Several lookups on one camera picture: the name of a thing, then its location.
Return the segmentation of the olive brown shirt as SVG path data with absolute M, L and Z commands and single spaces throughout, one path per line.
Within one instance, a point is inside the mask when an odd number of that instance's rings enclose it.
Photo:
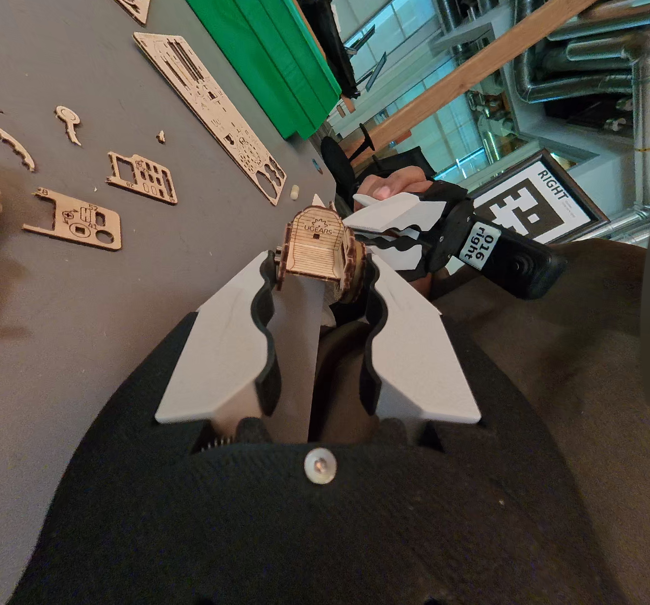
M 370 327 L 325 334 L 317 432 L 353 451 L 362 487 L 303 604 L 648 604 L 649 405 L 641 249 L 559 247 L 568 268 L 538 301 L 460 271 L 436 306 L 479 408 L 406 447 L 358 397 Z

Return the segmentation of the wooden beam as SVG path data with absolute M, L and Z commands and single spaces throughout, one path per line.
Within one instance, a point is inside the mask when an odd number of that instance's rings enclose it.
M 373 144 L 378 149 L 387 146 L 596 1 L 548 0 L 433 87 L 371 129 L 369 136 Z

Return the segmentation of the framed marker poster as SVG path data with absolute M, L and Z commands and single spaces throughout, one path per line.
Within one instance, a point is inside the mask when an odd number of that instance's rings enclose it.
M 546 149 L 472 192 L 475 215 L 541 244 L 567 243 L 610 220 Z

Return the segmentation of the shiny silver pipe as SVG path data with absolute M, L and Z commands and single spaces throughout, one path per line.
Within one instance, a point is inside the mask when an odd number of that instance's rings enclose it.
M 579 236 L 578 241 L 607 239 L 642 245 L 649 240 L 649 43 L 632 52 L 635 199 L 631 208 L 609 223 Z

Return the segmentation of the person's right hand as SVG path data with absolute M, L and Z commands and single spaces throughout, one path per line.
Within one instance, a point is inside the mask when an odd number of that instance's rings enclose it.
M 407 166 L 385 178 L 376 174 L 368 175 L 362 180 L 356 194 L 383 201 L 400 193 L 423 193 L 432 183 L 420 167 Z

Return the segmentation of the wooden wheel and seat assembly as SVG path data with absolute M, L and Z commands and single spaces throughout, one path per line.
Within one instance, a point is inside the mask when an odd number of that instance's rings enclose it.
M 304 276 L 325 282 L 333 303 L 352 304 L 363 290 L 367 249 L 330 202 L 318 195 L 287 224 L 283 244 L 276 249 L 276 288 L 285 276 Z

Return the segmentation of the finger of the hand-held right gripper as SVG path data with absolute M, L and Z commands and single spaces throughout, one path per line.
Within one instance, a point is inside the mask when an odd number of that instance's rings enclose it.
M 434 273 L 427 262 L 431 245 L 418 241 L 401 250 L 394 246 L 397 242 L 396 239 L 391 240 L 383 237 L 363 237 L 367 253 L 372 258 L 370 270 L 366 272 L 368 281 L 372 271 L 374 271 L 375 279 L 379 277 L 378 260 L 383 260 L 407 282 L 414 282 Z
M 386 200 L 374 200 L 343 220 L 360 242 L 376 247 L 429 246 L 422 233 L 433 228 L 433 202 L 418 195 L 399 193 Z

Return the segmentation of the black office chair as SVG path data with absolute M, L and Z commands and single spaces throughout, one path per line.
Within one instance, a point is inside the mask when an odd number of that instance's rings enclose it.
M 376 155 L 373 155 L 370 165 L 356 177 L 352 161 L 368 148 L 373 152 L 375 151 L 375 146 L 368 130 L 363 124 L 360 124 L 360 128 L 363 132 L 364 140 L 351 157 L 345 155 L 339 143 L 333 138 L 325 137 L 321 142 L 321 157 L 335 179 L 337 195 L 350 208 L 353 208 L 353 195 L 357 193 L 362 182 L 369 176 L 386 179 L 395 171 L 408 166 L 417 166 L 423 170 L 427 180 L 435 179 L 437 172 L 428 163 L 419 146 L 384 159 L 378 159 Z

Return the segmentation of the silver ventilation duct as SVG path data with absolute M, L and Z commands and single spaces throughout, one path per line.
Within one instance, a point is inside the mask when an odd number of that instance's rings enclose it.
M 512 32 L 513 26 L 525 20 L 527 16 L 532 15 L 540 7 L 552 3 L 553 0 L 507 0 L 510 4 L 508 7 L 512 10 L 511 28 L 504 32 L 507 35 Z M 623 1 L 612 0 L 609 2 L 597 2 L 602 0 L 584 0 L 580 6 L 573 5 L 566 8 L 557 7 L 554 9 L 552 16 L 548 14 L 545 22 L 532 36 L 538 36 L 534 43 L 528 41 L 526 35 L 518 37 L 516 48 L 522 52 L 511 52 L 512 57 L 505 60 L 505 55 L 500 56 L 504 59 L 496 67 L 488 63 L 481 64 L 480 70 L 474 75 L 476 81 L 467 86 L 463 92 L 477 90 L 483 95 L 497 95 L 497 91 L 506 90 L 511 96 L 516 92 L 519 99 L 528 104 L 537 104 L 540 102 L 564 99 L 566 97 L 588 96 L 593 94 L 614 93 L 622 94 L 631 92 L 632 82 L 631 73 L 622 73 L 624 68 L 630 68 L 631 64 L 609 64 L 597 65 L 595 59 L 591 63 L 581 64 L 580 62 L 570 62 L 567 54 L 561 54 L 561 48 L 551 48 L 551 41 L 568 41 L 574 37 L 594 36 L 599 34 L 593 32 L 592 28 L 604 29 L 601 32 L 614 32 L 624 28 L 625 20 L 634 19 L 631 27 L 638 27 L 638 20 L 649 17 L 649 1 L 646 4 L 635 6 L 620 5 Z M 496 39 L 497 28 L 494 27 L 493 21 L 489 20 L 496 10 L 491 10 L 482 18 L 476 19 L 466 25 L 456 28 L 454 31 L 434 42 L 434 54 L 440 54 L 443 51 L 458 50 L 460 66 L 469 61 L 471 56 L 489 48 L 490 44 Z M 492 29 L 495 39 L 489 39 L 487 32 Z M 522 49 L 521 43 L 528 44 L 527 49 Z M 495 74 L 500 75 L 497 81 L 500 83 L 488 83 L 483 88 L 481 84 L 486 79 L 490 79 Z

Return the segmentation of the hooked small wooden piece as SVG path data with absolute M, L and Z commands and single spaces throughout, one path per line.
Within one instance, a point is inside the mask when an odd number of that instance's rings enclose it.
M 55 107 L 55 115 L 64 124 L 66 136 L 70 143 L 75 146 L 82 147 L 81 141 L 77 137 L 76 128 L 81 125 L 79 115 L 72 109 L 58 105 Z

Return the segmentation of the green plastic bin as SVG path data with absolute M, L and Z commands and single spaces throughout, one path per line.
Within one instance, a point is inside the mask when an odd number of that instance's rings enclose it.
M 341 88 L 295 0 L 185 0 L 282 138 L 312 137 Z

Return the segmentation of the wooden piece with grid cutouts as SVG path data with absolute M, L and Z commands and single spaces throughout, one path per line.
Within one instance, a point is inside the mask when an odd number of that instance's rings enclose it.
M 141 155 L 109 152 L 111 175 L 106 183 L 168 205 L 177 205 L 177 193 L 167 167 Z

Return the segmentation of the long wooden puzzle sheet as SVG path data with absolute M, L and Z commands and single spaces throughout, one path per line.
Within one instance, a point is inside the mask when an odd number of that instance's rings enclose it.
M 287 176 L 236 106 L 178 35 L 134 32 L 134 41 L 233 162 L 274 206 Z

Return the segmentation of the black bag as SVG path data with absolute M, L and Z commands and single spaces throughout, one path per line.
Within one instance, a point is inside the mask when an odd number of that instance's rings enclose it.
M 344 97 L 355 99 L 360 91 L 355 83 L 350 57 L 339 36 L 331 0 L 297 0 L 320 44 L 329 69 Z

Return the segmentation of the curved toothed wooden piece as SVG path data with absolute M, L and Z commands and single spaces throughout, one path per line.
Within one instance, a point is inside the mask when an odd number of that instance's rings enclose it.
M 26 167 L 30 173 L 36 172 L 36 164 L 25 146 L 4 129 L 0 129 L 1 142 L 8 145 L 14 154 L 21 158 L 21 164 Z

